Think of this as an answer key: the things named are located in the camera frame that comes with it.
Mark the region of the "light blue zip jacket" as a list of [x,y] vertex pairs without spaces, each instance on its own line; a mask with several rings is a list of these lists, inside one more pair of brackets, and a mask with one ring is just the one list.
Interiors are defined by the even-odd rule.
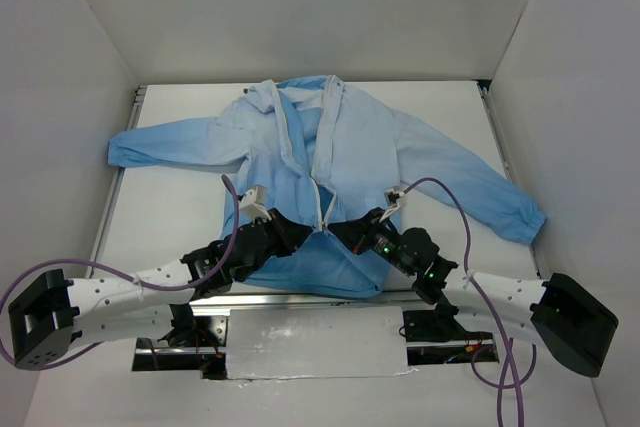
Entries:
[[214,117],[136,128],[114,136],[108,161],[123,168],[237,165],[238,191],[261,185],[266,205],[312,228],[299,250],[272,258],[253,286],[366,298],[387,262],[355,255],[329,231],[385,203],[388,188],[418,190],[488,226],[531,243],[545,222],[536,202],[480,157],[422,120],[334,76],[253,85]]

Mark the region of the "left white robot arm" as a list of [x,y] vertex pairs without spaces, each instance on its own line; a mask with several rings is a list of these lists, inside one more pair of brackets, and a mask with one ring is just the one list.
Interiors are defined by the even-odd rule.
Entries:
[[86,353],[98,344],[151,336],[182,346],[196,333],[190,302],[222,295],[272,257],[293,254],[311,227],[294,223],[277,209],[269,219],[235,225],[230,235],[181,259],[127,274],[99,263],[97,278],[68,278],[58,261],[33,267],[37,278],[17,297],[3,296],[12,353],[22,370],[64,365],[76,347]]

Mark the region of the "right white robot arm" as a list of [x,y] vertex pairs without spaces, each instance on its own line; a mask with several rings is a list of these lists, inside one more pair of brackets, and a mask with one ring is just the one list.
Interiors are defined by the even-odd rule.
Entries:
[[381,209],[329,230],[353,254],[375,253],[412,278],[413,291],[434,306],[442,336],[505,333],[545,347],[574,373],[600,375],[619,321],[572,277],[555,273],[548,280],[522,280],[466,271],[440,255],[425,229],[400,233]]

